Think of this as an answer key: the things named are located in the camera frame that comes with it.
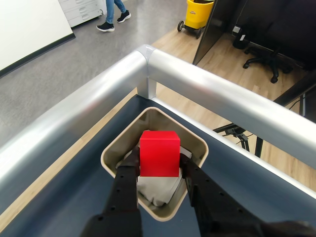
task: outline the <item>metal railing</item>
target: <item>metal railing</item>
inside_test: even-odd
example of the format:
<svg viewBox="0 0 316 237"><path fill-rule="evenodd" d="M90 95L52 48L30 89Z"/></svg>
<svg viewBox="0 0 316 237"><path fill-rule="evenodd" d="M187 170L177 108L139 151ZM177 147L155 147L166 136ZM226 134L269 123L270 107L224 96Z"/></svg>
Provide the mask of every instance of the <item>metal railing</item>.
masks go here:
<svg viewBox="0 0 316 237"><path fill-rule="evenodd" d="M316 124L144 45L48 110L0 149L0 213L134 88L139 95L153 99L156 82L316 168Z"/></svg>

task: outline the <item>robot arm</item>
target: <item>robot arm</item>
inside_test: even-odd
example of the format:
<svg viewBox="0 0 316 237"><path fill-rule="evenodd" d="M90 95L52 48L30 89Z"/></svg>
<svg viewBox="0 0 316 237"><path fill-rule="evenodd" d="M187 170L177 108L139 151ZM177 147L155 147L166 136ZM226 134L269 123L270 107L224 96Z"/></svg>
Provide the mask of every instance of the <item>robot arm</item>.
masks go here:
<svg viewBox="0 0 316 237"><path fill-rule="evenodd" d="M265 223L235 201L191 159L180 155L191 206L202 237L316 237L303 222ZM139 148L118 167L103 213L92 217L81 237L141 237L137 200Z"/></svg>

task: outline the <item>person's leg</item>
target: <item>person's leg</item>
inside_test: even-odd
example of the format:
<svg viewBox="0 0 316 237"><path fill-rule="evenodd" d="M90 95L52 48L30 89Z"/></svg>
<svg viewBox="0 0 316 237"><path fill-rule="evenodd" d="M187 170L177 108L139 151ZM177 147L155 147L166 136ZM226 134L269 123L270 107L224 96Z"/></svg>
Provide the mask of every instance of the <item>person's leg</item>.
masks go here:
<svg viewBox="0 0 316 237"><path fill-rule="evenodd" d="M97 29L103 32L113 32L113 18L114 18L114 0L106 0L107 3L107 19L104 24L97 26Z"/></svg>
<svg viewBox="0 0 316 237"><path fill-rule="evenodd" d="M115 0L106 0L106 4L107 4L107 19L106 19L106 22L108 22L110 24L113 24L114 2L115 2Z"/></svg>
<svg viewBox="0 0 316 237"><path fill-rule="evenodd" d="M126 10L123 2L121 0L114 0L114 3L116 4L116 6L118 6L118 8L120 9L121 11L121 15L120 17L118 18L118 22L119 23L122 23L124 22L126 19L130 18L131 17L131 14L129 13L128 10Z"/></svg>
<svg viewBox="0 0 316 237"><path fill-rule="evenodd" d="M114 0L114 3L116 6L118 6L118 8L120 9L121 13L125 13L126 12L126 8L123 4L123 2L121 0Z"/></svg>

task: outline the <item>chair base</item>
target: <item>chair base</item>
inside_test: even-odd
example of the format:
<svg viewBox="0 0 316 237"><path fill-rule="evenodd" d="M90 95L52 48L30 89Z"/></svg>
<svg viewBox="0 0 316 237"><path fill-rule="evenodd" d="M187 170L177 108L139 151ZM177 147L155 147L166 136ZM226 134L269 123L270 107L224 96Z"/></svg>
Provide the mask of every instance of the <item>chair base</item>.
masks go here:
<svg viewBox="0 0 316 237"><path fill-rule="evenodd" d="M284 61L277 58L278 52L279 48L270 53L264 49L249 47L244 53L251 53L257 57L248 59L246 63L243 65L243 68L247 69L250 63L261 63L263 65L268 65L273 72L271 83L276 83L278 81L277 78L279 76L278 68L280 68L282 72L286 74L290 73L293 70L293 68L288 63L285 63Z"/></svg>

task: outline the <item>jeans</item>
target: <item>jeans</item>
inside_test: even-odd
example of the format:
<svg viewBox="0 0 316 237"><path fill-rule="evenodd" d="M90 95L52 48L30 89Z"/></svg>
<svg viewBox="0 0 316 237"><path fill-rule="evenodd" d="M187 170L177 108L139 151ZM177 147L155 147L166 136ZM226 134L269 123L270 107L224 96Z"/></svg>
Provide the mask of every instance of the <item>jeans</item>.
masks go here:
<svg viewBox="0 0 316 237"><path fill-rule="evenodd" d="M114 3L122 13L126 12L126 8L121 0L106 0L107 1L107 19L106 21L110 24L113 24L114 18Z"/></svg>

